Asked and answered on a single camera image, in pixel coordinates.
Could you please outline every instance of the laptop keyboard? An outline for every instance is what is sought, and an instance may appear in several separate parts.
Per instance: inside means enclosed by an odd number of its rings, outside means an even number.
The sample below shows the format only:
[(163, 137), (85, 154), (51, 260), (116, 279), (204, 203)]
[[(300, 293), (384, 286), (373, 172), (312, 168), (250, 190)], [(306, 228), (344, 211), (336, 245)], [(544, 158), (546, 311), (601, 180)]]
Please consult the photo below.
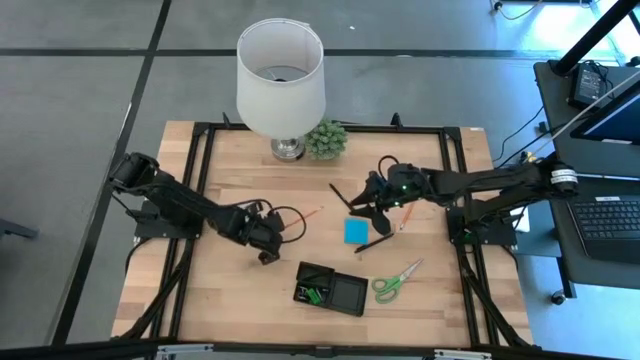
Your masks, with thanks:
[(569, 207), (582, 238), (640, 240), (640, 197), (633, 198), (638, 200), (571, 202)]

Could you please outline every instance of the succulent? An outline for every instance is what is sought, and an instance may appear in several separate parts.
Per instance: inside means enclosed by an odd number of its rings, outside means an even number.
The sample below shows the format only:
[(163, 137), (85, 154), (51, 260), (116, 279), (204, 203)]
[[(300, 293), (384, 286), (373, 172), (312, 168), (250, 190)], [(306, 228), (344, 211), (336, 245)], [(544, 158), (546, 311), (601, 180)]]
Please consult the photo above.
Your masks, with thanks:
[(329, 160), (344, 151), (347, 132), (337, 121), (322, 119), (320, 124), (305, 135), (305, 147), (311, 158)]

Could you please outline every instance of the green object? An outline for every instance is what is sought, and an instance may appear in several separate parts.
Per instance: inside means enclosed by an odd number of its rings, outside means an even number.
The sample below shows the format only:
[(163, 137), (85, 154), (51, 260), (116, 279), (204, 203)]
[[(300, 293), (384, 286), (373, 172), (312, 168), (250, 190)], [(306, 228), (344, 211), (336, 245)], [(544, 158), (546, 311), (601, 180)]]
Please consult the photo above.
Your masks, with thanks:
[(309, 299), (311, 300), (311, 303), (313, 305), (322, 303), (322, 298), (320, 297), (320, 295), (318, 295), (316, 289), (307, 289), (307, 295), (309, 296)]
[(422, 260), (423, 259), (419, 259), (398, 276), (394, 276), (390, 279), (373, 279), (371, 287), (373, 288), (373, 291), (376, 292), (376, 301), (378, 304), (388, 304), (397, 298), (400, 293), (400, 287), (404, 284), (405, 280), (409, 278), (418, 265), (420, 265)]
[(347, 131), (337, 121), (322, 119), (304, 136), (305, 148), (313, 159), (330, 160), (345, 150)]

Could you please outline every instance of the scissor blade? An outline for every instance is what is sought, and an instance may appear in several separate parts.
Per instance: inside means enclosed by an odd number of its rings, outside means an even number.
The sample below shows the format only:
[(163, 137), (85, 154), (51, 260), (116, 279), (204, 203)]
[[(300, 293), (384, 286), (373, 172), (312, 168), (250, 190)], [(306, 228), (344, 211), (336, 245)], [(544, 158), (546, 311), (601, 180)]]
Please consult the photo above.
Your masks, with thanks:
[(413, 263), (413, 265), (409, 266), (409, 268), (407, 270), (405, 270), (401, 275), (400, 275), (400, 280), (404, 281), (406, 279), (409, 278), (409, 276), (411, 276), (411, 273), (415, 271), (415, 269), (418, 267), (418, 265), (420, 265), (420, 263), (422, 262), (422, 260), (424, 259), (419, 259), (418, 261), (416, 261), (415, 263)]

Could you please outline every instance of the scissors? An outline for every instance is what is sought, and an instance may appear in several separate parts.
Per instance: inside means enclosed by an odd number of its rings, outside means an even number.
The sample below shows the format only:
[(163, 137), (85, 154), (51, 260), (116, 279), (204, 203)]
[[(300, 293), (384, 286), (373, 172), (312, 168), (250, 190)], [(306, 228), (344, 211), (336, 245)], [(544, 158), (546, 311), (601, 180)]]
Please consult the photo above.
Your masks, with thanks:
[(402, 274), (394, 276), (391, 279), (377, 278), (373, 279), (371, 287), (376, 292), (376, 301), (378, 304), (388, 304), (398, 297), (400, 286), (411, 276), (411, 273), (420, 265), (424, 259), (419, 259), (413, 265), (409, 266)]

